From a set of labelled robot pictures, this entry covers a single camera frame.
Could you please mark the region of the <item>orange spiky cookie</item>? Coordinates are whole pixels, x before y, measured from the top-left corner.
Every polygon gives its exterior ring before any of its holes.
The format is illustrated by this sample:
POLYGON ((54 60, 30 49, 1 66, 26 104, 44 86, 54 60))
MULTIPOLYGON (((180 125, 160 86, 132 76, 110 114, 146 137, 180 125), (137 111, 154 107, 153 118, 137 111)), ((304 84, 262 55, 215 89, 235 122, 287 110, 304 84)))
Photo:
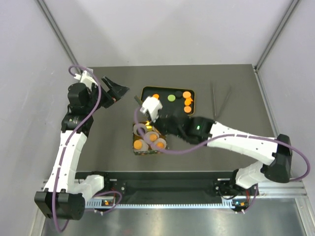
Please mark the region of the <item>orange spiky cookie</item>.
POLYGON ((163 148, 164 148, 164 143, 162 143, 162 142, 157 142, 157 143, 156 143, 156 146, 157 146, 158 149, 163 149, 163 148))

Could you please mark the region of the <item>orange flower cookie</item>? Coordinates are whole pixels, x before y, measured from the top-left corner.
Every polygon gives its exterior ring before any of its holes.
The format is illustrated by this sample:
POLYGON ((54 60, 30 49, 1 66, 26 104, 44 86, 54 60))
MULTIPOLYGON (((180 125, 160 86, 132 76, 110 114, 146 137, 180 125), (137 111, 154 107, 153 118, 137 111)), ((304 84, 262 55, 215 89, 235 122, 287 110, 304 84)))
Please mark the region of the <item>orange flower cookie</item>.
POLYGON ((152 133, 152 134, 149 136, 149 138, 150 138, 150 141, 151 141, 151 142, 154 142, 155 140, 157 140, 157 139, 158 139, 158 135, 157 135, 157 134, 152 133))

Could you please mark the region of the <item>gold square cookie tin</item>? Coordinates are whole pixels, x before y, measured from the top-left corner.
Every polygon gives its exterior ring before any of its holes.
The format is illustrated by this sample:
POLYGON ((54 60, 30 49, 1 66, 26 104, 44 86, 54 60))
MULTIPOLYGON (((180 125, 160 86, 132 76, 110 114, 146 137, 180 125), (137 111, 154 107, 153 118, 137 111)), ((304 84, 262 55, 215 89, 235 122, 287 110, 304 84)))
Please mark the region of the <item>gold square cookie tin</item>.
POLYGON ((166 136, 162 135, 149 121, 133 124, 133 152, 135 155, 159 154, 168 149, 166 136))

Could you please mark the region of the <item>gold square tin lid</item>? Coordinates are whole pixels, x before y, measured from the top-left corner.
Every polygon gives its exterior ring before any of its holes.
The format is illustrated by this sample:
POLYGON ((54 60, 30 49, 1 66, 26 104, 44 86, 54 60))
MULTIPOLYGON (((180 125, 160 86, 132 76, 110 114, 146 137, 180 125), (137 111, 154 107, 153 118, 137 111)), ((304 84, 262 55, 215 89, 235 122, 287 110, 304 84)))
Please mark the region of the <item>gold square tin lid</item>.
POLYGON ((138 103, 139 106, 142 106, 143 101, 138 96, 134 96, 134 99, 138 103))

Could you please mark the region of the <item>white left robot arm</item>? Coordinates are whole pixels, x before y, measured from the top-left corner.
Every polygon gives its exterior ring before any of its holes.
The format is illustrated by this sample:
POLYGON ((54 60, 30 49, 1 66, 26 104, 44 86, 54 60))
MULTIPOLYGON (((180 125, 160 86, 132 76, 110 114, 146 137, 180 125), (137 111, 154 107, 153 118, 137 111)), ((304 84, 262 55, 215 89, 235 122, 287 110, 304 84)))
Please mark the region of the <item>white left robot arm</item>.
POLYGON ((76 83, 68 87, 69 104, 62 120, 58 154, 43 190, 37 191, 34 202, 47 218, 80 220, 85 204, 97 192, 106 195, 112 184, 101 175, 90 175, 76 183, 78 161, 93 124, 93 113, 101 107, 109 108, 129 90, 107 77, 102 81, 105 91, 92 74, 84 70, 76 74, 76 83))

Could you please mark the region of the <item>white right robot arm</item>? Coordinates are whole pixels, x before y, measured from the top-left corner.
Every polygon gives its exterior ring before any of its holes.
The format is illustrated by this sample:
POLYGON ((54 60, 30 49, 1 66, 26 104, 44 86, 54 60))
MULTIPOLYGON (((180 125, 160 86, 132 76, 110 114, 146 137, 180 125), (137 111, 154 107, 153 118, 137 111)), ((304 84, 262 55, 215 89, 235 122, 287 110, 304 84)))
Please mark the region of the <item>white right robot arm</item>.
POLYGON ((142 102, 140 112, 160 134, 176 136, 192 144, 193 148, 222 148, 255 159, 255 163, 233 171, 228 187, 234 194, 240 195, 267 180, 290 181, 292 152, 287 135, 280 134, 276 138, 254 136, 209 118, 164 114, 161 102, 151 96, 142 102))

